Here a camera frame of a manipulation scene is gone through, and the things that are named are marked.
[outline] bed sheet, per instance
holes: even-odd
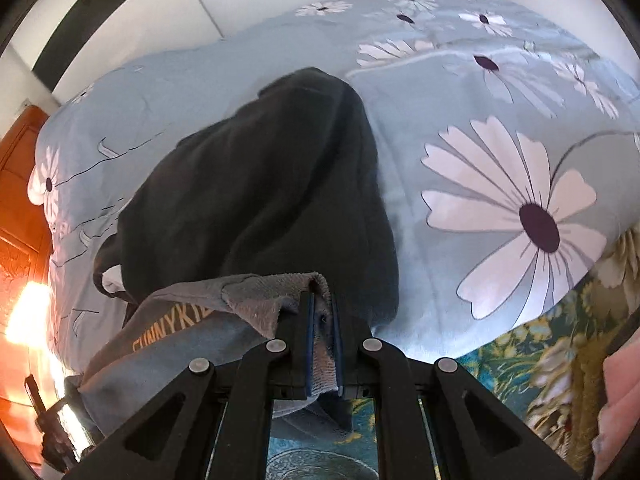
[[[640,216],[638,86],[566,31],[507,0],[316,2],[128,63],[47,121],[31,192],[52,230],[49,339],[67,367],[120,328],[93,257],[153,167],[306,66],[366,106],[401,280],[376,334],[410,357],[460,356],[536,318]]]

